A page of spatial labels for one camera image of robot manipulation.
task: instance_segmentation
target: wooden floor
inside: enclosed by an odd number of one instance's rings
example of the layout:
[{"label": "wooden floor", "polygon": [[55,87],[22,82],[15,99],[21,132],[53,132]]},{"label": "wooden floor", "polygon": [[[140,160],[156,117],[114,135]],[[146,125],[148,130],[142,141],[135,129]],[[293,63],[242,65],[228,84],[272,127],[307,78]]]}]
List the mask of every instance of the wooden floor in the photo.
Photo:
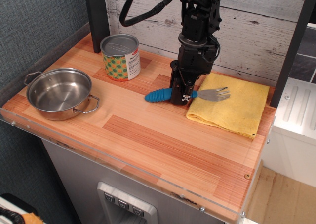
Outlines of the wooden floor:
[{"label": "wooden floor", "polygon": [[259,224],[315,224],[316,188],[262,167],[246,216]]}]

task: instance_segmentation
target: bolt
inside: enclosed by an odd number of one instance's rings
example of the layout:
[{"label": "bolt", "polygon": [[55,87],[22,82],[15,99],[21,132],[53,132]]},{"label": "bolt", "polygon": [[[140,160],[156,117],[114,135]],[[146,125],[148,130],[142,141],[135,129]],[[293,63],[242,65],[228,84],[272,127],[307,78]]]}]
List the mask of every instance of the bolt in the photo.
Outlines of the bolt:
[{"label": "bolt", "polygon": [[246,180],[249,180],[250,177],[251,177],[250,174],[245,174],[244,176],[245,176],[245,179],[246,179]]}]

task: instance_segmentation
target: cloth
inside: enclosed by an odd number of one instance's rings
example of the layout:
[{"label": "cloth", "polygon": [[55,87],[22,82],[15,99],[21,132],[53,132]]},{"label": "cloth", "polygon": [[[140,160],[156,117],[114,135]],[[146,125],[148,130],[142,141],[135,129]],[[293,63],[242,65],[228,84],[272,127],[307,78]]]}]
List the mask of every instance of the cloth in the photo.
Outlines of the cloth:
[{"label": "cloth", "polygon": [[211,102],[195,98],[187,118],[254,138],[264,110],[269,87],[220,74],[209,74],[199,90],[228,87],[230,98]]}]

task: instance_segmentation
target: wood plank wall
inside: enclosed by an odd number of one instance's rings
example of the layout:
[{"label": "wood plank wall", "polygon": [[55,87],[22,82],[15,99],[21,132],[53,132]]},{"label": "wood plank wall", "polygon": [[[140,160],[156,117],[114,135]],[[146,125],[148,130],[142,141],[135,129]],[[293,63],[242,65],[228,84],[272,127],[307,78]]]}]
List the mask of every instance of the wood plank wall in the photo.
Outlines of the wood plank wall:
[{"label": "wood plank wall", "polygon": [[[181,3],[174,0],[158,15],[131,27],[118,17],[126,0],[106,0],[111,34],[136,36],[140,48],[177,58]],[[129,17],[151,10],[162,0],[134,0]],[[215,32],[221,53],[213,70],[275,86],[304,0],[221,0],[221,29]]]}]

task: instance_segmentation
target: blue handle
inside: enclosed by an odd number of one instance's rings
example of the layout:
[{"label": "blue handle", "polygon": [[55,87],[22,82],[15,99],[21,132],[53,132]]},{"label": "blue handle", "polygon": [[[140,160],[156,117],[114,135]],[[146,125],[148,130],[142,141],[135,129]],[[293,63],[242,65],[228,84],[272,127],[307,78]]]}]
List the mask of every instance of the blue handle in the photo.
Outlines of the blue handle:
[{"label": "blue handle", "polygon": [[[163,88],[153,91],[145,96],[145,100],[148,102],[162,102],[171,98],[172,88]],[[195,98],[198,96],[196,91],[193,91],[191,97]]]}]

